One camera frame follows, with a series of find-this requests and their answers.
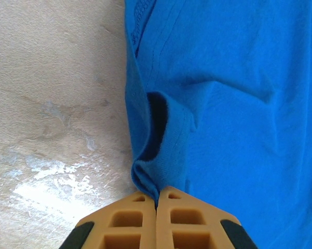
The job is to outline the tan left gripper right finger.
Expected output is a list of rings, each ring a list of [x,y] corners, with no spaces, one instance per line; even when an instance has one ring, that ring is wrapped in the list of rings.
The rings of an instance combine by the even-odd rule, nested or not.
[[[156,249],[258,249],[232,214],[167,187],[156,212]]]

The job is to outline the blue printed t-shirt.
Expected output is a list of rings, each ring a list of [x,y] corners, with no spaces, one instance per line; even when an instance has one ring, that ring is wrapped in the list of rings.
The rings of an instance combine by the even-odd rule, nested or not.
[[[312,249],[312,0],[125,0],[132,180]]]

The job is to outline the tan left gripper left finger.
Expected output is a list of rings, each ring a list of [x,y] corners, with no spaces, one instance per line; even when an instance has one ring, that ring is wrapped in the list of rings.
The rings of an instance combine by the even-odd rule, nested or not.
[[[156,249],[154,200],[138,191],[87,215],[59,249]]]

